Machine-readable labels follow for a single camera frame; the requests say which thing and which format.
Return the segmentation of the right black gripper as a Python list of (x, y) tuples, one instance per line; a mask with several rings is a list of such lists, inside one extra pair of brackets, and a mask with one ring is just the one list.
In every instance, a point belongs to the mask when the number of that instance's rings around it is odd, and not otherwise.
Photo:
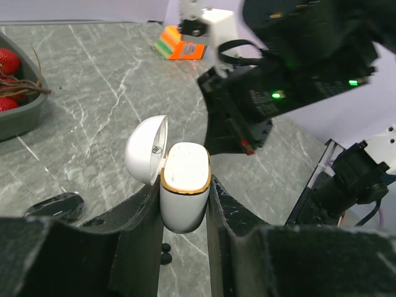
[(212, 155), (251, 155), (262, 147), (272, 118), (366, 85), (381, 44), (395, 50), (394, 1), (245, 1), (243, 20), (260, 39), (259, 58), (232, 57), (225, 77), (198, 78), (207, 112), (205, 148)]

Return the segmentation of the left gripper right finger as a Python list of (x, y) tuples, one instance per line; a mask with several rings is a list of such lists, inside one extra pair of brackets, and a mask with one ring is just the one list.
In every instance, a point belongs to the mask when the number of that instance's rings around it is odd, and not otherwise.
[(273, 226), (212, 178), (206, 213), (213, 296), (394, 296), (395, 235)]

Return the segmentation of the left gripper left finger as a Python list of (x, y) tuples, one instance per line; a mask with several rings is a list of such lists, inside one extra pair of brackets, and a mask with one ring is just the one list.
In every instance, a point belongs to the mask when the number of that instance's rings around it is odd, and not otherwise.
[(144, 186), (79, 227), (49, 217), (1, 218), (1, 295), (156, 296), (159, 189)]

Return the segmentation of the white earbud charging case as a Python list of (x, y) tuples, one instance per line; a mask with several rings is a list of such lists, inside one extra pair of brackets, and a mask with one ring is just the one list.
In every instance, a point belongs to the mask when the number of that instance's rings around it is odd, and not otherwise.
[(210, 154), (200, 144), (168, 141), (168, 118), (143, 120), (129, 136), (124, 164), (129, 174), (145, 185), (160, 182), (160, 212), (164, 226), (173, 233), (195, 231), (203, 221), (212, 169)]

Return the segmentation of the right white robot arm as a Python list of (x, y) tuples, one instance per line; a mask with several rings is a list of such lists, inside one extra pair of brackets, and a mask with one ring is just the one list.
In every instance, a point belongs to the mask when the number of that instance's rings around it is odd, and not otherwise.
[[(231, 65), (198, 84), (208, 111), (211, 155), (262, 147), (272, 119), (362, 87), (375, 72), (376, 43), (395, 50), (394, 1), (245, 1), (243, 19), (263, 43), (259, 58), (232, 57), (247, 40), (223, 41), (216, 52)], [(333, 225), (356, 204), (380, 202), (394, 177), (395, 156), (375, 156), (368, 141), (336, 157), (331, 173), (306, 186), (287, 222)]]

